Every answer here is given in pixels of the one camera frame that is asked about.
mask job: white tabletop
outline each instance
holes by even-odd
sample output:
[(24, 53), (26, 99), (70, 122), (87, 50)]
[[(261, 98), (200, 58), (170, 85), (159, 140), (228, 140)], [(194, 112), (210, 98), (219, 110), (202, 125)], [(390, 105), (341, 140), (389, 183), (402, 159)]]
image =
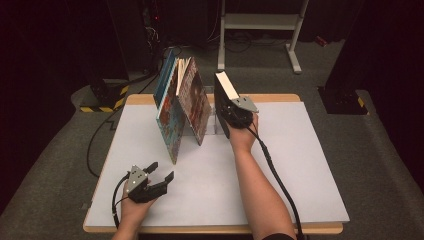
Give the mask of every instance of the white tabletop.
[[(304, 103), (256, 105), (260, 111), (260, 137), (296, 204), (302, 225), (348, 222), (349, 216)], [(225, 135), (206, 135), (202, 146), (193, 136), (183, 136), (177, 164), (173, 165), (155, 121), (156, 114), (154, 105), (124, 107), (84, 229), (114, 229), (111, 201), (117, 183), (132, 165), (145, 168), (156, 161), (159, 167), (150, 175), (151, 184), (163, 181), (171, 171), (175, 178), (168, 193), (150, 209), (143, 222), (145, 229), (245, 226), (233, 154)], [(295, 222), (257, 142), (252, 152)]]

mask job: yellow and black tape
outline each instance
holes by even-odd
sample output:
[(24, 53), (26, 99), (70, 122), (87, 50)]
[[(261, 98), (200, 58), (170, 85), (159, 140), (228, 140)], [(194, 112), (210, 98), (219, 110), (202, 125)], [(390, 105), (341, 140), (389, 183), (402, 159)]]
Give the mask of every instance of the yellow and black tape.
[(119, 94), (118, 99), (114, 104), (111, 104), (109, 106), (102, 105), (101, 103), (98, 103), (97, 105), (91, 105), (91, 106), (80, 106), (80, 110), (82, 112), (113, 112), (118, 110), (123, 104), (125, 100), (125, 95), (128, 92), (128, 86), (125, 86), (121, 89), (121, 92)]

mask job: wooden table edge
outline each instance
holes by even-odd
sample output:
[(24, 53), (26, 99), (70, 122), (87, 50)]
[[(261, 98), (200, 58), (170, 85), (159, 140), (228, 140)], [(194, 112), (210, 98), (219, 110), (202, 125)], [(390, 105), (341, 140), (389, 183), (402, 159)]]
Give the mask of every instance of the wooden table edge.
[[(293, 93), (271, 93), (271, 94), (240, 94), (249, 96), (253, 102), (300, 102), (300, 97)], [(213, 103), (213, 94), (208, 94), (209, 102)], [(127, 97), (126, 105), (155, 104), (153, 94), (132, 94)]]
[[(84, 231), (89, 233), (114, 233), (115, 227), (88, 227), (84, 224)], [(306, 235), (335, 235), (343, 231), (342, 223), (305, 223), (302, 231)], [(238, 226), (175, 226), (175, 227), (140, 227), (139, 233), (148, 234), (251, 234), (247, 225)]]

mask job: gray carpet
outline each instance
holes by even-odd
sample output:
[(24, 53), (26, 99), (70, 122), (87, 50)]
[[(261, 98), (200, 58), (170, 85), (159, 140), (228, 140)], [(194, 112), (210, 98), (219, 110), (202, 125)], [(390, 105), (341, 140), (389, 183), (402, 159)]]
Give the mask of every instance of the gray carpet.
[[(252, 46), (247, 51), (227, 51), (226, 71), (240, 93), (295, 93), (305, 102), (351, 221), (339, 235), (314, 235), (312, 239), (424, 239), (424, 197), (399, 158), (380, 122), (372, 99), (358, 91), (370, 114), (329, 115), (317, 86), (325, 85), (342, 42), (323, 48), (298, 43), (296, 54), (303, 73), (292, 72), (283, 45)], [(228, 44), (233, 50), (244, 46)], [(181, 56), (195, 56), (205, 85), (212, 85), (217, 51), (182, 48)], [(139, 92), (149, 81), (131, 85)], [(152, 93), (156, 81), (145, 93)], [(76, 109), (85, 87), (70, 99)], [(97, 179), (86, 166), (90, 139), (108, 113), (78, 110), (57, 133), (28, 173), (0, 218), (0, 239), (110, 239), (111, 234), (84, 232), (87, 204)], [(118, 112), (111, 120), (119, 122)], [(90, 151), (90, 165), (101, 168), (114, 131), (104, 125)], [(250, 236), (219, 236), (250, 239)], [(216, 239), (218, 236), (145, 235), (143, 239)]]

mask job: gripper jaw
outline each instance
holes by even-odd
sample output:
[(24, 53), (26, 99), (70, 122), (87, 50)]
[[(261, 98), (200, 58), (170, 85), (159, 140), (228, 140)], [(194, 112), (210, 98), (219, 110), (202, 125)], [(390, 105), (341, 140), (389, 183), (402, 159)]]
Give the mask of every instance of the gripper jaw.
[(168, 192), (168, 184), (174, 179), (174, 172), (171, 172), (165, 181), (149, 186), (149, 174), (158, 167), (154, 162), (149, 167), (141, 170), (137, 166), (132, 166), (127, 191), (128, 197), (136, 203), (146, 203), (156, 199)]

